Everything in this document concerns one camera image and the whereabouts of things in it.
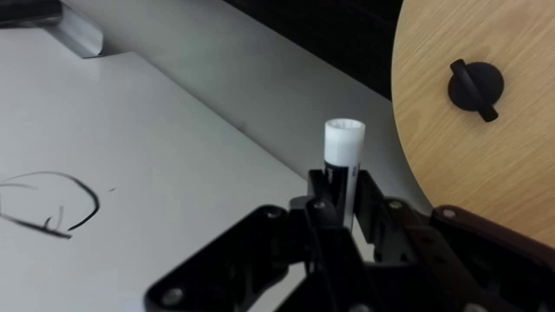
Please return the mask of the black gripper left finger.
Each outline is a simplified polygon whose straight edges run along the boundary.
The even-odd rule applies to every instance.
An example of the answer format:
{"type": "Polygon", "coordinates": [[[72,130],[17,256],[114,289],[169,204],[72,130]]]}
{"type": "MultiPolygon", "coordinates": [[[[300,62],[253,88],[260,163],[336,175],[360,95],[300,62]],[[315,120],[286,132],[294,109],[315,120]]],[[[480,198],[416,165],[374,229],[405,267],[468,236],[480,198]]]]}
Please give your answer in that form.
{"type": "Polygon", "coordinates": [[[289,236],[296,243],[343,243],[348,230],[343,225],[345,184],[331,182],[322,170],[310,170],[306,194],[289,201],[289,236]]]}

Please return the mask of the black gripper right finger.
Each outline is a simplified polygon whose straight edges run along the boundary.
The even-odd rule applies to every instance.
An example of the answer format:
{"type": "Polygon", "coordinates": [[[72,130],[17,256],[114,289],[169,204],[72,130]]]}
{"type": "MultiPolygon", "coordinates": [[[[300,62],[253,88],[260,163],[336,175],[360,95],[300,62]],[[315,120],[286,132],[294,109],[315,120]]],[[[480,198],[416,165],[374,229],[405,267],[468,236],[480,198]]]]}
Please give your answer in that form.
{"type": "Polygon", "coordinates": [[[385,196],[365,170],[357,177],[355,218],[364,241],[374,246],[374,260],[424,258],[419,232],[426,227],[426,217],[405,199],[385,196]]]}

